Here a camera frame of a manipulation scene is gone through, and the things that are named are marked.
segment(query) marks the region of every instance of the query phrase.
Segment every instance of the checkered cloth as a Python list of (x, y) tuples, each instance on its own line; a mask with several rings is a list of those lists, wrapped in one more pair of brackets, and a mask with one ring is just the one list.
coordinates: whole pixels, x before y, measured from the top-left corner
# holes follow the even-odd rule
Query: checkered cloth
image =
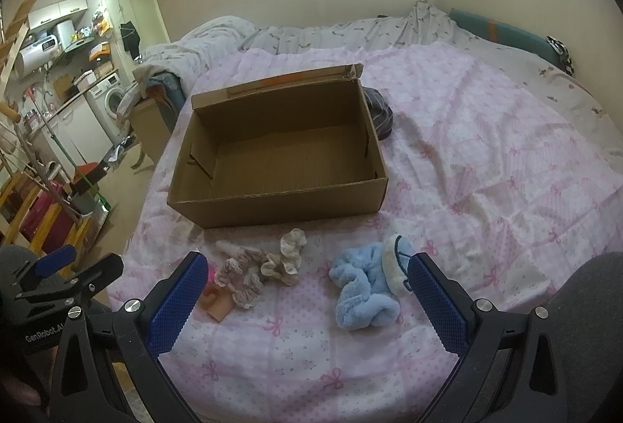
[(379, 140), (385, 140), (385, 138), (391, 135), (394, 113), (391, 111), (385, 98), (376, 89), (364, 87), (363, 93), (366, 96), (366, 104), (372, 116), (372, 123), (375, 125), (376, 136), (378, 136)]

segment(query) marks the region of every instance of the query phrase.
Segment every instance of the cardboard box beside bed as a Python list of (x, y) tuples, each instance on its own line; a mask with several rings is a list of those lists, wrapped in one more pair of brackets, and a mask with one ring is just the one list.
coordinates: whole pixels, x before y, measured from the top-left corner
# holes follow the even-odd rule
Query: cardboard box beside bed
[(203, 228), (378, 211), (387, 172), (362, 70), (333, 66), (192, 96), (169, 205)]

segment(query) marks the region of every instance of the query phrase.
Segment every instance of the bed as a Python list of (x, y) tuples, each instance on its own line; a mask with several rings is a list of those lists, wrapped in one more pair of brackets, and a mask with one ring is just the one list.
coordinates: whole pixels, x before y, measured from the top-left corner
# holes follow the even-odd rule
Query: bed
[(187, 101), (124, 254), (112, 305), (143, 297), (189, 250), (278, 247), (302, 228), (298, 285), (267, 285), (257, 307), (222, 323), (195, 308), (160, 361), (207, 421), (395, 421), (428, 405), (456, 363), (415, 298), (386, 328), (337, 328), (328, 279), (343, 249), (400, 233), (473, 296), (501, 310), (543, 302), (591, 257), (623, 248), (623, 139), (574, 79), (525, 51), (465, 32), (418, 3), (409, 16), (332, 28), (256, 28), (216, 19), (157, 46), (139, 83), (170, 71), (186, 94), (266, 76), (363, 63), (364, 86), (394, 110), (381, 149), (387, 196), (374, 215), (201, 230), (166, 205)]

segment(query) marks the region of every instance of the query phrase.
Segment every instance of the screw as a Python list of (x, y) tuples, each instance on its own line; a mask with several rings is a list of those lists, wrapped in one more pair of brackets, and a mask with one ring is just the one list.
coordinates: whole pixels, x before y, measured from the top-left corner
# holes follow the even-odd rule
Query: screw
[(138, 311), (140, 307), (141, 307), (140, 300), (128, 300), (123, 306), (126, 312), (136, 312)]
[(549, 316), (547, 309), (545, 307), (537, 307), (535, 309), (535, 314), (539, 316), (541, 319), (546, 319)]
[(69, 316), (69, 319), (78, 319), (80, 314), (82, 314), (82, 309), (80, 307), (71, 307), (67, 316)]
[(476, 301), (476, 307), (483, 312), (488, 312), (493, 308), (493, 304), (485, 298)]

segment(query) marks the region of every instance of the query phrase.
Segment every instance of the tiled floor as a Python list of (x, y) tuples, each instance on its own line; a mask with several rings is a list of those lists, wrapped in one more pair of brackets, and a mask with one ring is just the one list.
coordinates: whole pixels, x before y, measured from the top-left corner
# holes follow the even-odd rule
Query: tiled floor
[(154, 164), (147, 156), (139, 168), (130, 168), (138, 160), (139, 153), (140, 146), (132, 147), (119, 168), (100, 181), (100, 191), (113, 208), (95, 245), (82, 258), (80, 268), (92, 265), (111, 252), (122, 255), (134, 233), (154, 171)]

